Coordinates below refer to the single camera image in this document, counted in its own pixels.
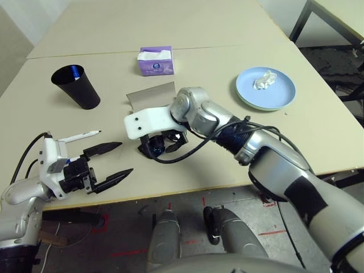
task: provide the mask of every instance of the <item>beige table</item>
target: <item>beige table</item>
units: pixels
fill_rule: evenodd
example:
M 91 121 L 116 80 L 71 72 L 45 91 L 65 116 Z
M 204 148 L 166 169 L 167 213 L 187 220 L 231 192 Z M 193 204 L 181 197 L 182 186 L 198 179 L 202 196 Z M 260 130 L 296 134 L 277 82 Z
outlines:
M 333 27 L 351 44 L 359 45 L 364 40 L 363 0 L 307 0 L 289 36 L 296 42 L 311 12 Z
M 264 44 L 287 40 L 255 0 L 102 0 L 71 4 L 28 58 Z
M 212 100 L 238 117 L 277 126 L 307 157 L 318 174 L 364 166 L 364 131 L 330 87 L 291 42 L 266 47 L 221 47 L 174 50 L 176 74 L 142 77 L 136 67 L 136 53 L 113 53 L 28 60 L 0 99 L 0 150 L 2 164 L 0 192 L 30 140 L 50 130 L 55 138 L 102 130 L 92 138 L 68 144 L 69 156 L 102 142 L 122 141 L 122 147 L 90 161 L 98 181 L 117 171 L 134 168 L 124 181 L 99 195 L 71 193 L 47 209 L 70 208 L 144 197 L 196 191 L 207 188 L 250 184 L 247 167 L 240 167 L 222 147 L 209 143 L 190 158 L 163 165 L 137 152 L 138 141 L 128 140 L 123 118 L 131 111 L 126 93 L 174 81 L 176 90 L 203 86 Z M 93 110 L 80 109 L 66 94 L 52 85 L 52 73 L 63 65 L 80 64 L 101 97 Z M 235 92 L 235 78 L 254 66 L 268 66 L 286 73 L 296 85 L 294 102 L 283 110 L 265 113 L 246 106 Z M 193 148 L 190 142 L 177 157 Z M 36 158 L 37 148 L 27 158 L 22 173 Z

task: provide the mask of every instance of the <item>red tape mark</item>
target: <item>red tape mark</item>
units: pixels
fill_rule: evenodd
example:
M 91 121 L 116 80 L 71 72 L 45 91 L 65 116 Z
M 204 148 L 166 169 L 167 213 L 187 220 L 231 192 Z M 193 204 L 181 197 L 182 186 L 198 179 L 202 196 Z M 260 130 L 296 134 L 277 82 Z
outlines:
M 185 245 L 191 245 L 193 243 L 198 243 L 198 240 L 190 240 L 190 241 L 185 241 L 183 242 Z
M 107 227 L 109 226 L 109 215 L 108 214 L 104 214 L 102 215 L 102 217 L 105 220 L 104 226 L 100 229 L 92 229 L 91 233 L 101 233 L 101 232 L 107 232 Z
M 265 208 L 269 208 L 269 207 L 271 207 L 271 206 L 277 206 L 277 202 L 276 202 L 276 201 L 274 201 L 274 203 L 263 204 L 263 206 L 264 206 Z
M 277 230 L 277 231 L 263 232 L 263 233 L 259 233 L 258 236 L 272 235 L 272 234 L 284 233 L 284 232 L 287 232 L 287 231 L 286 230 Z
M 135 255 L 135 254 L 146 253 L 146 252 L 148 252 L 148 249 L 124 251 L 124 252 L 111 253 L 110 257 L 129 256 L 129 255 Z

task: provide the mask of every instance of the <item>tissue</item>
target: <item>tissue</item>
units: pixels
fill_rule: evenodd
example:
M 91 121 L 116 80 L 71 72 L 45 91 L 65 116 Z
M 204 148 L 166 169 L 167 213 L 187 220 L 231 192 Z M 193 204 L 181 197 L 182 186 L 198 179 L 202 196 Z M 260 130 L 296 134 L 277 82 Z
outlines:
M 171 46 L 142 47 L 137 59 L 143 76 L 174 74 Z
M 275 79 L 277 78 L 276 73 L 272 73 L 270 70 L 268 70 L 263 77 L 258 78 L 254 81 L 254 89 L 267 89 L 268 86 L 272 85 L 275 82 Z
M 138 54 L 138 61 L 150 61 L 150 60 L 171 60 L 172 54 L 169 50 L 162 50 L 160 52 L 148 52 L 143 51 Z

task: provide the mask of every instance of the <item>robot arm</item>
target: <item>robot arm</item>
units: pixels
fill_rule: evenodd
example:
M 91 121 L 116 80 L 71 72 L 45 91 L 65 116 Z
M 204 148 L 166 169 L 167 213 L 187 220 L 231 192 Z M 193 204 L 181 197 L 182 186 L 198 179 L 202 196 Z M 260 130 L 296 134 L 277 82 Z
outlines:
M 184 125 L 205 137 L 216 135 L 213 141 L 230 151 L 239 164 L 249 165 L 250 179 L 258 189 L 276 201 L 289 201 L 295 207 L 334 266 L 364 272 L 364 207 L 360 202 L 318 179 L 299 152 L 271 134 L 252 131 L 252 123 L 240 121 L 210 101 L 202 88 L 182 88 L 166 109 L 170 117 L 163 117 L 166 120 L 163 130 L 167 124 L 171 129 Z M 140 116 L 140 112 L 125 119 L 129 137 L 129 131 L 135 127 L 131 121 L 136 116 Z M 142 131 L 133 137 L 161 131 L 158 126 L 153 129 L 153 132 Z
M 44 137 L 39 152 L 39 176 L 15 181 L 1 196 L 0 211 L 0 272 L 31 272 L 38 252 L 38 232 L 42 224 L 44 204 L 56 197 L 63 200 L 71 191 L 100 193 L 124 179 L 133 169 L 115 173 L 106 181 L 96 183 L 90 156 L 103 154 L 121 143 L 103 143 L 84 150 L 70 159 L 65 141 Z

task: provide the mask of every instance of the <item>floor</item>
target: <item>floor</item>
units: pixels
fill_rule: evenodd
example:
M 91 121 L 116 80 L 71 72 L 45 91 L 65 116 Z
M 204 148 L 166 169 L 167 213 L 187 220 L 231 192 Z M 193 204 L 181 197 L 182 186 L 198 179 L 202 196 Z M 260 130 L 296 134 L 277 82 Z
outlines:
M 224 205 L 251 227 L 271 259 L 300 266 L 283 226 L 277 203 L 265 203 L 254 187 L 238 187 L 213 191 L 186 193 L 131 202 L 121 202 L 89 208 L 108 218 L 107 228 L 89 235 L 79 244 L 52 247 L 44 272 L 144 272 L 146 251 L 152 234 L 152 215 L 171 208 L 181 226 L 182 257 L 204 253 L 224 253 L 222 243 L 213 246 L 204 231 L 202 210 L 205 205 Z M 281 204 L 283 216 L 306 267 L 312 272 L 329 272 L 329 261 L 309 237 L 295 211 Z M 44 222 L 44 228 L 55 232 L 57 223 Z M 90 226 L 62 223 L 59 236 L 69 243 L 88 234 Z M 40 247 L 40 272 L 47 245 Z

